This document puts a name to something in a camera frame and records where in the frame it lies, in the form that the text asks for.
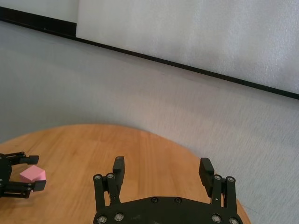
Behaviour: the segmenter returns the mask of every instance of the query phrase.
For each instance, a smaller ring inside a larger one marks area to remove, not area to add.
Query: wooden table
[[[0,144],[4,154],[39,155],[46,170],[44,191],[29,199],[0,198],[1,224],[91,224],[95,215],[93,175],[112,171],[125,156],[122,202],[150,196],[180,196],[209,202],[201,184],[199,158],[186,148],[145,131],[112,125],[63,126]],[[11,180],[28,168],[13,166]],[[238,203],[238,214],[250,224]]]

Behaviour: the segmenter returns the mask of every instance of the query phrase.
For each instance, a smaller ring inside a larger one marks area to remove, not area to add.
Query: pink foam block
[[[46,180],[46,171],[33,165],[20,173],[21,182],[31,183]]]

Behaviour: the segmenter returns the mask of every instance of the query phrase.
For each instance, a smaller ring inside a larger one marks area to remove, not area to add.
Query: black trim line
[[[124,54],[128,54],[128,55],[148,59],[148,60],[151,60],[151,61],[154,61],[154,62],[167,64],[167,65],[178,67],[178,68],[181,68],[181,69],[194,71],[194,72],[197,72],[197,73],[200,73],[200,74],[203,74],[203,75],[223,79],[223,80],[226,80],[226,81],[230,81],[230,82],[233,82],[233,83],[249,86],[249,87],[256,88],[256,89],[263,90],[263,91],[267,91],[267,92],[272,92],[272,93],[275,93],[275,94],[278,94],[278,95],[282,95],[282,96],[286,96],[286,97],[290,97],[290,98],[294,98],[294,99],[299,99],[299,94],[297,94],[297,93],[288,92],[288,91],[284,91],[284,90],[279,90],[279,89],[276,89],[276,88],[273,88],[273,87],[269,87],[269,86],[265,86],[265,85],[261,85],[261,84],[256,84],[256,83],[249,82],[249,81],[242,80],[242,79],[238,79],[238,78],[235,78],[235,77],[230,77],[230,76],[222,75],[222,74],[219,74],[219,73],[215,73],[215,72],[195,68],[195,67],[192,67],[192,66],[188,66],[188,65],[184,65],[184,64],[180,64],[180,63],[176,63],[176,62],[171,62],[171,61],[164,60],[164,59],[161,59],[161,58],[156,58],[156,57],[153,57],[153,56],[144,55],[144,54],[140,54],[140,53],[137,53],[137,52],[133,52],[133,51],[125,50],[125,49],[120,49],[120,48],[108,46],[108,45],[105,45],[105,44],[101,44],[101,43],[97,43],[97,42],[77,38],[76,37],[77,24],[74,23],[74,22],[68,22],[68,21],[53,19],[53,18],[41,16],[41,15],[35,15],[35,14],[31,14],[31,13],[21,12],[21,11],[17,11],[17,10],[14,10],[14,9],[9,9],[9,8],[4,8],[4,7],[0,7],[0,21],[9,22],[9,23],[16,24],[16,25],[19,25],[19,26],[35,29],[35,30],[38,30],[38,31],[42,31],[44,33],[65,37],[65,38],[68,38],[68,39],[71,39],[71,40],[79,41],[79,42],[82,42],[82,43],[87,43],[87,44],[94,45],[94,46],[101,47],[101,48],[106,48],[106,49],[118,51],[118,52],[121,52],[121,53],[124,53]]]

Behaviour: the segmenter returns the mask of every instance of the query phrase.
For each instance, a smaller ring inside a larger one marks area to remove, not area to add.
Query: black stripe
[[[121,53],[124,53],[124,54],[145,58],[145,59],[148,59],[148,60],[151,60],[151,61],[154,61],[154,62],[159,62],[159,63],[171,65],[171,66],[174,66],[174,67],[178,67],[178,68],[181,68],[181,69],[194,71],[194,72],[197,72],[197,73],[200,73],[200,74],[204,74],[204,75],[207,75],[207,76],[227,80],[227,81],[230,81],[230,82],[233,82],[233,83],[249,86],[249,87],[252,87],[252,88],[259,89],[259,90],[272,92],[272,93],[275,93],[275,94],[279,94],[279,95],[294,98],[294,99],[299,99],[299,94],[297,94],[297,93],[288,92],[288,91],[284,91],[284,90],[279,90],[279,89],[276,89],[276,88],[273,88],[273,87],[269,87],[269,86],[265,86],[265,85],[261,85],[261,84],[256,84],[256,83],[253,83],[253,82],[245,81],[245,80],[242,80],[242,79],[222,75],[222,74],[219,74],[219,73],[215,73],[215,72],[195,68],[195,67],[192,67],[192,66],[188,66],[188,65],[184,65],[184,64],[180,64],[180,63],[176,63],[176,62],[171,62],[171,61],[164,60],[164,59],[161,59],[161,58],[152,57],[152,56],[149,56],[149,55],[144,55],[144,54],[140,54],[140,53],[137,53],[137,52],[133,52],[133,51],[125,50],[125,49],[120,49],[120,48],[108,46],[108,45],[105,45],[105,44],[101,44],[101,43],[97,43],[97,42],[77,38],[76,37],[76,26],[77,26],[77,24],[74,23],[74,22],[67,22],[67,21],[63,21],[63,20],[52,19],[52,18],[49,18],[49,17],[35,15],[35,14],[31,14],[31,13],[25,13],[25,12],[13,10],[13,9],[4,8],[4,7],[0,7],[0,20],[10,22],[10,23],[13,23],[13,24],[17,24],[17,25],[20,25],[20,26],[23,26],[23,27],[39,30],[39,31],[42,31],[42,32],[45,32],[45,33],[48,33],[48,34],[53,34],[53,35],[65,37],[65,38],[68,38],[68,39],[71,39],[71,40],[91,44],[91,45],[98,46],[98,47],[101,47],[101,48],[106,48],[106,49],[118,51],[118,52],[121,52]]]
[[[52,34],[76,35],[77,24],[0,7],[0,20]]]

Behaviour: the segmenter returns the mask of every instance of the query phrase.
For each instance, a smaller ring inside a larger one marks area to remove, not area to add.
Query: black robotic claw
[[[24,152],[0,154],[0,197],[28,198],[31,191],[44,190],[46,181],[35,181],[34,183],[9,181],[13,165],[37,164],[38,160],[38,155],[27,157]]]
[[[119,194],[124,174],[124,157],[117,157],[112,173],[93,176],[97,209],[93,224],[104,224],[106,221],[114,224],[120,221],[126,224],[243,224],[237,214],[235,179],[231,176],[223,179],[215,175],[208,158],[201,158],[199,175],[211,198],[210,204],[180,197],[157,196],[121,203]],[[111,203],[108,206],[105,205],[105,191],[110,196]]]

